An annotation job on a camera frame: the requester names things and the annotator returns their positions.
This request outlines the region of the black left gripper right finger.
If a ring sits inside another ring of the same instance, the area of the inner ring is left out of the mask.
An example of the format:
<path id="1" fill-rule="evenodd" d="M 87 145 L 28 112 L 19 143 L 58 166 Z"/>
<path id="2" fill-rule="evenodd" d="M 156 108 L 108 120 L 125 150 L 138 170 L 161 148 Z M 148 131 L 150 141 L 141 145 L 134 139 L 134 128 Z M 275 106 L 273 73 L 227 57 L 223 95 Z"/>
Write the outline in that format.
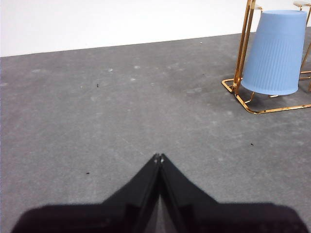
<path id="1" fill-rule="evenodd" d="M 306 233 L 298 213 L 271 202 L 221 203 L 192 183 L 165 154 L 160 178 L 169 214 L 185 233 Z"/>

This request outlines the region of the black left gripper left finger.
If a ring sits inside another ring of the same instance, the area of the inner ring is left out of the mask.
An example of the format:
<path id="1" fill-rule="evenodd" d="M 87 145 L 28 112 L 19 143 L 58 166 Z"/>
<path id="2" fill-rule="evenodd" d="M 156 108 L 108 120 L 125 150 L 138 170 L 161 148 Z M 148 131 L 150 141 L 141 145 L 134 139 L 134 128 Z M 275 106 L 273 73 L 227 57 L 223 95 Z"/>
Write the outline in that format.
<path id="1" fill-rule="evenodd" d="M 112 196 L 96 204 L 45 205 L 23 213 L 14 233 L 141 233 L 157 199 L 161 157 L 155 154 Z"/>

